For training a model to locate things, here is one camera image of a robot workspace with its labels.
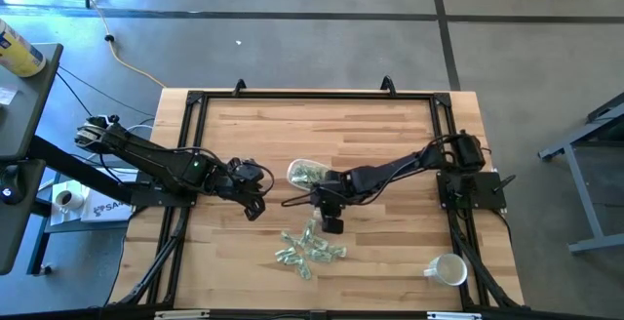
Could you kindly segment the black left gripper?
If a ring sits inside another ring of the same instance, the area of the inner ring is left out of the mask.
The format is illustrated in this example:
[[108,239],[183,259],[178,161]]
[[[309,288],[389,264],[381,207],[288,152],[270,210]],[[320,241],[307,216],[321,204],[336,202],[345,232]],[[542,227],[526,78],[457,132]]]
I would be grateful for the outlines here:
[[248,206],[244,210],[245,216],[249,221],[254,221],[265,211],[261,189],[260,181],[254,183],[225,176],[216,181],[214,193],[222,199]]

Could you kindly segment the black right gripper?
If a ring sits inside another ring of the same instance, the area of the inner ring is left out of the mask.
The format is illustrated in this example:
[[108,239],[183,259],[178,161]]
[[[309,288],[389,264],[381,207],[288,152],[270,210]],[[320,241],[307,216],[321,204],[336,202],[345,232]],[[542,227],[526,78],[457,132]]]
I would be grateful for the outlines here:
[[322,230],[326,233],[342,234],[344,221],[338,219],[342,210],[350,204],[352,187],[350,173],[328,170],[310,189],[311,204],[323,219]]

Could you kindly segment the clear plastic container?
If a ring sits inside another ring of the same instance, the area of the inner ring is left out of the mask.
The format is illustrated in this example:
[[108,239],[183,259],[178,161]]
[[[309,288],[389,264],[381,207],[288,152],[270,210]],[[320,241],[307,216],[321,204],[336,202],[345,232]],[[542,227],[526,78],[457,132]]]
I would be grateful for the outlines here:
[[289,182],[291,185],[293,185],[294,187],[297,187],[297,188],[299,188],[299,189],[302,189],[302,190],[309,190],[315,182],[314,182],[314,183],[311,183],[308,187],[304,187],[304,186],[300,186],[300,185],[297,185],[297,184],[292,183],[292,170],[293,170],[293,168],[294,168],[297,164],[304,164],[304,165],[307,165],[307,166],[309,166],[310,164],[312,164],[312,165],[314,165],[314,164],[317,164],[317,165],[324,165],[324,164],[318,163],[318,162],[313,161],[313,160],[308,160],[308,159],[295,159],[295,160],[293,160],[293,161],[290,163],[290,165],[289,165],[289,167],[288,167],[288,169],[287,169],[287,180],[288,180],[288,182]]

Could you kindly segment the white patterned mug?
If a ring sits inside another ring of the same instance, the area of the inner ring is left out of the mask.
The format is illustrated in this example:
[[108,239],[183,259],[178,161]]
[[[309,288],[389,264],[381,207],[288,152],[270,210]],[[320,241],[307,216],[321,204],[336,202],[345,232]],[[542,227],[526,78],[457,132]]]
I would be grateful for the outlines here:
[[430,261],[423,275],[447,286],[462,285],[468,275],[467,265],[463,258],[456,254],[440,255]]

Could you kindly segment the white printed paper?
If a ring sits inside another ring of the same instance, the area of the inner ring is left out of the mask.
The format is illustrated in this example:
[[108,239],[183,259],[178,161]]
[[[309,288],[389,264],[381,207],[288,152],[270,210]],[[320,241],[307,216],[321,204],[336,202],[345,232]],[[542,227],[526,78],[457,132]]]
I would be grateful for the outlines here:
[[133,212],[131,205],[91,190],[84,203],[81,222],[125,221]]

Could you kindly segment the white coffee cup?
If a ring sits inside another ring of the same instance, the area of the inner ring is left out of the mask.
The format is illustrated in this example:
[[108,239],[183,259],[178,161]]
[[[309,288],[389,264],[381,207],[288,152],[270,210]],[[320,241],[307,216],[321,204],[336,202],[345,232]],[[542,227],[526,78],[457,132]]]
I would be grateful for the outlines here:
[[54,204],[64,214],[76,211],[83,206],[85,197],[80,191],[63,190],[56,197]]

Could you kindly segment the black computer mouse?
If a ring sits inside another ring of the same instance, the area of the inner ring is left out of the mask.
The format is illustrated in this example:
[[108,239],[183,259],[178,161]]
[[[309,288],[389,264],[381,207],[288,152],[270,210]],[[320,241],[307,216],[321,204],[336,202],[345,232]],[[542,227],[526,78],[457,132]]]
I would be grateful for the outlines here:
[[0,170],[0,200],[8,205],[17,205],[24,197],[20,166],[12,164]]

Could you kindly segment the dark grey side desk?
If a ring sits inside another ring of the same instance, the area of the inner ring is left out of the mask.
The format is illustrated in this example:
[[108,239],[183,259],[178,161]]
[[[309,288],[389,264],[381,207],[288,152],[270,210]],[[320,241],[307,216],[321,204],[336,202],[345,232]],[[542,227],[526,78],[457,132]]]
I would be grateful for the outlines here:
[[0,171],[18,167],[17,204],[2,201],[0,189],[0,275],[14,267],[28,220],[37,212],[34,207],[38,187],[47,168],[123,203],[130,203],[132,193],[117,180],[79,161],[54,144],[35,135],[46,101],[52,89],[63,52],[60,43],[36,43],[46,65],[38,74],[20,78],[0,66],[0,86],[14,86],[17,94],[7,109],[0,110]]

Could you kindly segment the yellow wipes canister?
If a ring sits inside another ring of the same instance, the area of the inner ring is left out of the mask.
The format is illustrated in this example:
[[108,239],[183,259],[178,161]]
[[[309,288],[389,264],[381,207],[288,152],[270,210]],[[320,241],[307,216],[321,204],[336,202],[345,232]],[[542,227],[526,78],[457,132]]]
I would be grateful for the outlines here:
[[0,19],[0,65],[18,77],[31,77],[46,65],[43,54]]

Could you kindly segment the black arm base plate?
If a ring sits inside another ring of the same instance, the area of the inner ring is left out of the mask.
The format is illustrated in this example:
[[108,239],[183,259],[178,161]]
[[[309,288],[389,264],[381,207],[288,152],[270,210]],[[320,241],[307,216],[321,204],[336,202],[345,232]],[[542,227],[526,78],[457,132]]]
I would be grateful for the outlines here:
[[507,208],[500,175],[496,172],[457,174],[440,171],[437,176],[443,209],[501,210]]
[[154,185],[134,182],[130,185],[130,204],[137,207],[176,207],[188,208],[196,203],[197,194],[182,190],[179,192],[170,191],[167,188]]

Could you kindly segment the black aluminium table frame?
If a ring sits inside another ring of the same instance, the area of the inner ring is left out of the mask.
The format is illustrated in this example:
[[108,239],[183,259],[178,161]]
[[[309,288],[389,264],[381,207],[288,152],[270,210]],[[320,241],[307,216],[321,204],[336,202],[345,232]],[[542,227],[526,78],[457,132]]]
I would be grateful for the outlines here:
[[293,159],[336,170],[380,165],[461,130],[486,134],[472,92],[165,91],[152,139],[164,146],[203,145],[225,159],[252,157],[275,176],[267,209],[248,221],[236,204],[200,198],[181,253],[165,265],[164,302],[124,305],[158,238],[171,229],[163,210],[146,210],[130,222],[112,303],[96,319],[423,319],[443,312],[478,320],[499,314],[480,277],[450,287],[423,274],[430,260],[455,248],[431,172],[388,186],[367,206],[348,208],[344,233],[331,237],[346,248],[345,258],[312,263],[309,279],[276,258],[284,246],[281,233],[299,233],[312,215],[308,206],[283,206],[296,194],[286,179]]

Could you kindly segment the white metal bracket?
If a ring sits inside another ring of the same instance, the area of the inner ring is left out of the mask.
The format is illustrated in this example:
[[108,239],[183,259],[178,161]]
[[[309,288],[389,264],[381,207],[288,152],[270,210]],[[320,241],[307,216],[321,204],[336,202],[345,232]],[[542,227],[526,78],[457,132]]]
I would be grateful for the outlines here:
[[428,311],[427,320],[483,320],[480,313]]
[[211,318],[211,312],[203,309],[177,309],[157,311],[153,320],[205,320]]

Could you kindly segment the grey metal table frame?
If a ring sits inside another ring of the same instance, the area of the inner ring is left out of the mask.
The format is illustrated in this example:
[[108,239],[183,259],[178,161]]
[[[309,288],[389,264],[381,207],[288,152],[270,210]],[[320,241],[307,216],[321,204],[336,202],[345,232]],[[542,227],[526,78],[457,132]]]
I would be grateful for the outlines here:
[[601,217],[608,207],[624,210],[624,92],[592,112],[585,123],[537,152],[548,162],[563,155],[592,237],[570,243],[573,254],[624,246],[624,232],[607,233]]

